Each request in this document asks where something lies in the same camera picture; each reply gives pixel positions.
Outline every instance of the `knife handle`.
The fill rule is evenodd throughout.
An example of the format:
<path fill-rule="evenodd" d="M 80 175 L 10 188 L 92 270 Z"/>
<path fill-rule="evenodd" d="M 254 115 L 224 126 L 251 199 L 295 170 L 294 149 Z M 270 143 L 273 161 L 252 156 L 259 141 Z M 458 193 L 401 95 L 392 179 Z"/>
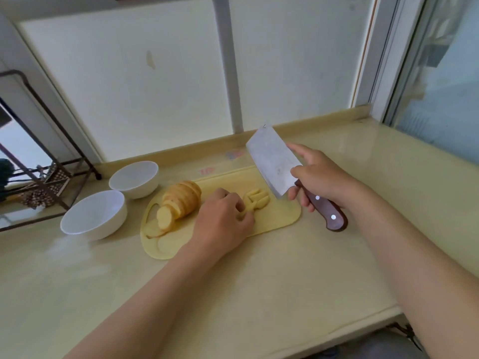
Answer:
<path fill-rule="evenodd" d="M 336 203 L 311 193 L 299 180 L 296 181 L 296 186 L 304 190 L 311 204 L 313 204 L 318 213 L 326 220 L 327 229 L 332 232 L 342 232 L 346 229 L 348 226 L 348 218 L 346 218 Z"/>

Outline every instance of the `metal rack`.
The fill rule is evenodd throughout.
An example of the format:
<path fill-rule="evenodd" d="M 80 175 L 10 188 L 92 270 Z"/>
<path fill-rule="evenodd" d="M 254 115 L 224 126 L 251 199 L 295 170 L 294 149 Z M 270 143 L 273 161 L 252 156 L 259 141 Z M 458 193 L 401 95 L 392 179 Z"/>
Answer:
<path fill-rule="evenodd" d="M 70 144 L 73 146 L 73 148 L 77 151 L 77 153 L 80 155 L 79 158 L 74 159 L 74 160 L 69 160 L 66 162 L 60 162 L 58 159 L 53 156 L 53 154 L 45 147 L 44 144 L 33 134 L 33 132 L 21 121 L 21 119 L 15 114 L 15 112 L 5 103 L 5 101 L 2 99 L 0 96 L 0 108 L 2 108 L 7 114 L 9 114 L 28 134 L 29 136 L 38 144 L 38 146 L 48 155 L 48 157 L 51 158 L 52 162 L 55 164 L 55 171 L 61 170 L 67 177 L 61 180 L 56 180 L 56 181 L 42 181 L 40 180 L 34 173 L 38 172 L 39 169 L 28 169 L 25 165 L 21 163 L 9 150 L 7 150 L 2 144 L 0 144 L 0 151 L 2 151 L 11 162 L 13 162 L 16 166 L 18 166 L 22 172 L 15 173 L 13 176 L 18 177 L 22 175 L 27 175 L 32 181 L 36 184 L 33 187 L 24 187 L 21 189 L 16 189 L 15 191 L 6 191 L 2 195 L 3 196 L 9 196 L 9 195 L 16 195 L 16 194 L 21 194 L 25 193 L 28 191 L 33 191 L 40 189 L 44 191 L 48 196 L 50 196 L 55 203 L 60 205 L 63 209 L 65 209 L 64 212 L 62 213 L 56 213 L 56 214 L 51 214 L 45 217 L 37 218 L 37 219 L 32 219 L 26 222 L 21 222 L 17 224 L 10 225 L 8 227 L 3 227 L 0 228 L 0 232 L 9 230 L 9 229 L 14 229 L 17 227 L 21 227 L 24 225 L 28 224 L 33 224 L 37 222 L 41 222 L 47 219 L 51 218 L 56 218 L 64 215 L 72 206 L 75 204 L 75 200 L 78 198 L 78 195 L 80 194 L 81 190 L 85 186 L 90 174 L 94 174 L 97 180 L 102 179 L 102 175 L 95 169 L 93 164 L 87 159 L 85 154 L 80 150 L 78 145 L 75 143 L 73 138 L 68 134 L 68 132 L 65 130 L 65 128 L 60 124 L 60 122 L 57 120 L 55 115 L 51 112 L 51 110 L 47 107 L 45 102 L 40 98 L 40 96 L 35 92 L 35 90 L 32 88 L 30 83 L 28 82 L 28 79 L 26 75 L 19 71 L 19 70 L 8 70 L 5 72 L 0 73 L 0 78 L 3 77 L 10 77 L 10 76 L 19 76 L 21 78 L 21 81 L 23 85 L 27 88 L 27 90 L 30 92 L 30 94 L 35 98 L 35 100 L 39 103 L 39 105 L 44 109 L 46 114 L 50 117 L 50 119 L 53 121 L 53 123 L 58 127 L 58 129 L 62 132 L 62 134 L 65 136 L 65 138 L 70 142 Z M 81 170 L 81 166 L 83 163 L 86 163 L 88 166 L 87 170 Z M 70 172 L 65 168 L 66 165 L 72 165 L 76 164 L 75 168 L 73 169 L 73 172 Z M 62 193 L 64 192 L 65 188 L 67 187 L 68 183 L 77 176 L 84 175 L 83 180 L 81 181 L 81 184 L 79 187 L 76 189 L 76 191 L 73 193 L 73 200 L 70 204 L 68 204 L 64 199 L 62 199 Z M 50 189 L 50 186 L 57 185 L 57 184 L 63 184 L 59 190 L 58 193 L 53 192 Z"/>

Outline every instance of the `person's left hand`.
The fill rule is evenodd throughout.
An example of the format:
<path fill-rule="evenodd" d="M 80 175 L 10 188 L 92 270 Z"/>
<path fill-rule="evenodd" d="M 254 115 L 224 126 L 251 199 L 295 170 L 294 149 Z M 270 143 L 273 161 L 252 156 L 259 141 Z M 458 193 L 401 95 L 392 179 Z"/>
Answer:
<path fill-rule="evenodd" d="M 237 193 L 218 188 L 201 205 L 190 243 L 220 259 L 238 247 L 253 229 L 253 212 L 238 219 L 238 212 L 244 209 L 243 200 Z"/>

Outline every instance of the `metal blade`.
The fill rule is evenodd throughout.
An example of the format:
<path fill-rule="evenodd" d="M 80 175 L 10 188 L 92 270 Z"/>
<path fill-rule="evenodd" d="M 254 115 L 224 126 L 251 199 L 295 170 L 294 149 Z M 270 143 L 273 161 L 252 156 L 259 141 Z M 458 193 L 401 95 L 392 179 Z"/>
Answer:
<path fill-rule="evenodd" d="M 263 126 L 249 139 L 246 148 L 271 191 L 281 198 L 297 179 L 290 170 L 301 165 L 271 126 Z"/>

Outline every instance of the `bowl rim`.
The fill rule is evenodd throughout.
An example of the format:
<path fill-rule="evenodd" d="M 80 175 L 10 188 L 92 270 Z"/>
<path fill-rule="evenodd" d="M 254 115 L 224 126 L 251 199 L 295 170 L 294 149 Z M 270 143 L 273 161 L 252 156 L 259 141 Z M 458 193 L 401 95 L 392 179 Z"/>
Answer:
<path fill-rule="evenodd" d="M 130 167 L 130 166 L 132 166 L 132 165 L 141 164 L 141 163 L 145 163 L 145 162 L 154 164 L 154 165 L 156 166 L 156 171 L 155 171 L 155 173 L 154 173 L 153 176 L 150 177 L 148 180 L 146 180 L 145 182 L 142 182 L 141 184 L 136 185 L 136 186 L 134 186 L 134 187 L 129 187 L 128 189 L 117 189 L 116 187 L 113 187 L 113 186 L 111 185 L 112 179 L 113 179 L 113 177 L 114 177 L 116 174 L 120 173 L 122 170 L 124 170 L 124 169 L 126 169 L 126 168 L 128 168 L 128 167 Z M 159 166 L 158 166 L 158 164 L 157 164 L 156 162 L 154 162 L 154 161 L 143 160 L 143 161 L 133 162 L 133 163 L 128 164 L 128 165 L 126 165 L 126 166 L 123 166 L 121 169 L 117 170 L 117 171 L 115 172 L 115 174 L 113 174 L 113 175 L 111 176 L 110 180 L 108 181 L 108 186 L 109 186 L 111 189 L 116 190 L 116 191 L 129 192 L 129 191 L 131 191 L 131 190 L 133 190 L 133 189 L 136 189 L 137 187 L 140 187 L 140 186 L 142 186 L 142 185 L 145 185 L 148 181 L 151 181 L 151 180 L 158 174 L 158 172 L 159 172 Z"/>
<path fill-rule="evenodd" d="M 108 218 L 107 220 L 105 220 L 104 222 L 102 223 L 99 223 L 97 224 L 96 226 L 94 226 L 93 228 L 89 228 L 87 230 L 84 230 L 84 231 L 81 231 L 81 232 L 72 232 L 72 231 L 69 231 L 67 229 L 64 229 L 63 227 L 63 219 L 70 213 L 74 210 L 75 206 L 77 206 L 78 204 L 80 204 L 81 202 L 89 199 L 90 197 L 94 196 L 94 195 L 100 195 L 100 194 L 111 194 L 112 192 L 114 192 L 114 194 L 118 195 L 118 194 L 121 194 L 121 197 L 122 197 L 122 204 L 120 206 L 120 208 L 110 217 Z M 86 198 L 83 198 L 82 200 L 80 200 L 78 203 L 76 203 L 75 205 L 73 205 L 69 210 L 67 210 L 67 212 L 65 214 L 63 214 L 63 217 L 61 218 L 61 221 L 60 221 L 60 229 L 63 233 L 65 234 L 68 234 L 68 235 L 80 235 L 80 234 L 85 234 L 85 233 L 88 233 L 88 232 L 91 232 L 93 229 L 97 229 L 98 227 L 102 226 L 103 224 L 105 224 L 106 222 L 110 221 L 115 215 L 118 214 L 119 211 L 121 211 L 121 209 L 123 208 L 123 206 L 125 205 L 125 197 L 123 195 L 122 192 L 118 191 L 118 190 L 103 190 L 103 191 L 99 191 L 98 193 L 94 193 L 92 195 L 89 195 L 87 196 Z"/>

